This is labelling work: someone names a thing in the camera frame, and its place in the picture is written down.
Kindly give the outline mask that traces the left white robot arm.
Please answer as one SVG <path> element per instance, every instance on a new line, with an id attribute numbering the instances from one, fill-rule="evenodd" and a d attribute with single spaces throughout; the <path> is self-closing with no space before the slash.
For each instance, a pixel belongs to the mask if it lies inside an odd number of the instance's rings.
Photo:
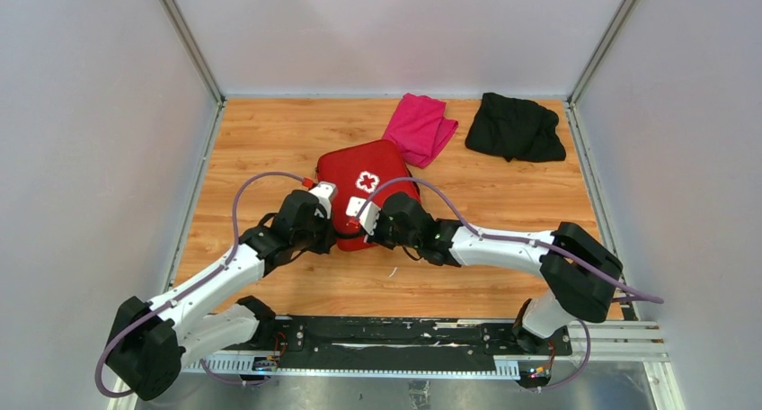
<path id="1" fill-rule="evenodd" d="M 335 242 L 332 205 L 337 188 L 318 183 L 294 190 L 272 219 L 235 232 L 232 247 L 179 287 L 148 301 L 120 304 L 96 370 L 108 367 L 144 401 L 161 396 L 189 364 L 227 346 L 268 348 L 275 338 L 273 312 L 254 297 L 221 314 L 212 309 L 305 252 L 329 253 Z"/>

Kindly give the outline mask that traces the red black medicine kit case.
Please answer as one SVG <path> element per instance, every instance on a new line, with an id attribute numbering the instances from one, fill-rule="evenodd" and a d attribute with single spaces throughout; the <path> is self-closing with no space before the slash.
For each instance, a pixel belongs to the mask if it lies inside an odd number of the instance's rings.
<path id="1" fill-rule="evenodd" d="M 316 176 L 320 182 L 336 185 L 332 200 L 332 223 L 337 246 L 345 252 L 373 247 L 360 227 L 350 223 L 346 209 L 352 197 L 367 199 L 389 180 L 412 176 L 395 143 L 386 139 L 346 147 L 319 157 Z"/>

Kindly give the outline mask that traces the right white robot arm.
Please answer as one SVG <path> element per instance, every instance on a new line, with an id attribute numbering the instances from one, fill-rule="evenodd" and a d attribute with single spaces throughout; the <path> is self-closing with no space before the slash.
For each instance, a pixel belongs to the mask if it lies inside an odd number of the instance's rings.
<path id="1" fill-rule="evenodd" d="M 492 266 L 542 278 L 547 292 L 528 299 L 511 329 L 524 353 L 536 353 L 574 320 L 607 319 L 620 261 L 580 226 L 563 222 L 555 230 L 521 233 L 478 227 L 461 219 L 433 218 L 403 192 L 383 205 L 355 198 L 347 213 L 370 242 L 412 249 L 437 266 Z"/>

